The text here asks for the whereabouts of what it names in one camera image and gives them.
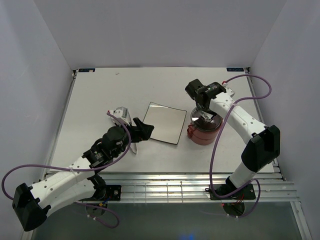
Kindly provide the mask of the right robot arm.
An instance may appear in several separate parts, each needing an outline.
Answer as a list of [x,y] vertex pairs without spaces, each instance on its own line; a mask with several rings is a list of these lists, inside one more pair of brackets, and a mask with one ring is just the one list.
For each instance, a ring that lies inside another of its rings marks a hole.
[[195,101],[198,110],[222,117],[222,124],[229,124],[245,143],[241,163],[225,184],[217,189],[213,185],[209,188],[218,199],[237,199],[255,175],[280,155],[280,130],[275,125],[265,125],[244,110],[239,105],[244,99],[234,100],[235,93],[227,81],[203,85],[195,79],[188,83],[185,91]]

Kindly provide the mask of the metal tongs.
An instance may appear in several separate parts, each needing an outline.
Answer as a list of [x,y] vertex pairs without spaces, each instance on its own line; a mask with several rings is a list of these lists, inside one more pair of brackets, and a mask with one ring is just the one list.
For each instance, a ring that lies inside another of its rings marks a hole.
[[[121,122],[128,128],[132,127],[132,120],[131,117],[128,113],[124,114],[122,111],[116,110],[116,111],[111,111],[111,115],[116,117],[117,119],[121,120]],[[136,143],[131,143],[130,145],[130,150],[133,154],[137,154],[137,145]]]

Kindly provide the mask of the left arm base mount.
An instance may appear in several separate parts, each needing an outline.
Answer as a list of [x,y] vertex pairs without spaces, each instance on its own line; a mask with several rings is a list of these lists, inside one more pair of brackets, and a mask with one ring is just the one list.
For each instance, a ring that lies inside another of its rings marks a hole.
[[105,180],[96,174],[87,178],[93,184],[93,193],[82,198],[84,201],[120,201],[122,186],[119,184],[106,184]]

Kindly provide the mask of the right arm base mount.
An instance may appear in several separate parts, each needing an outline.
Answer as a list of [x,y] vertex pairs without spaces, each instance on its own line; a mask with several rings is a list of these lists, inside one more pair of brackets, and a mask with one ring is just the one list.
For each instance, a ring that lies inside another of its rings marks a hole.
[[243,186],[235,189],[232,188],[231,183],[219,185],[212,189],[210,186],[204,191],[209,194],[211,200],[255,200],[256,194],[252,181],[246,182]]

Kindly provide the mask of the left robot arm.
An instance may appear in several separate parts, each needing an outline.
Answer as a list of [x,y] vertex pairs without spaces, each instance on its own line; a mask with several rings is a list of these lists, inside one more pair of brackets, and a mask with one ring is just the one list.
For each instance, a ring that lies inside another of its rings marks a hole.
[[153,125],[133,118],[135,125],[122,122],[112,126],[94,142],[66,171],[27,185],[22,183],[14,193],[12,208],[22,228],[28,232],[42,225],[54,212],[74,202],[111,196],[110,187],[99,175],[100,171],[124,156],[129,144],[147,141]]

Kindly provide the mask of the grey lunch box lid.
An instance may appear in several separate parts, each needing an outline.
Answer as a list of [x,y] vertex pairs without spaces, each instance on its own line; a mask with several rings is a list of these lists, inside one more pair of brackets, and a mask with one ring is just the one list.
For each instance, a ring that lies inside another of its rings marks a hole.
[[194,108],[190,114],[190,123],[202,132],[215,132],[221,127],[223,119],[213,111],[205,112]]

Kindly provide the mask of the pink bowl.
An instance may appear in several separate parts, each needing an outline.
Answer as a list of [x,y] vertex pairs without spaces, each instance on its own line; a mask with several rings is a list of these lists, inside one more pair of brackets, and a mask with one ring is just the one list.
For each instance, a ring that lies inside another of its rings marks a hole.
[[211,140],[216,137],[220,127],[216,127],[214,129],[210,129],[209,131],[204,131],[193,124],[189,124],[187,128],[187,136],[192,138],[198,138],[201,140]]
[[205,134],[203,135],[203,138],[201,138],[201,136],[197,136],[197,135],[188,135],[188,138],[193,141],[195,144],[201,145],[201,146],[207,146],[212,144],[215,139],[216,139],[216,135],[214,134]]

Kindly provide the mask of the white square plate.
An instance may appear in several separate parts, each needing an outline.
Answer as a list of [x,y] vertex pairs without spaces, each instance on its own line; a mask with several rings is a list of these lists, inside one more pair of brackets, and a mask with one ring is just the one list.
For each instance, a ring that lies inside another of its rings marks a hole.
[[177,145],[185,123],[187,111],[150,102],[143,123],[154,126],[151,139]]

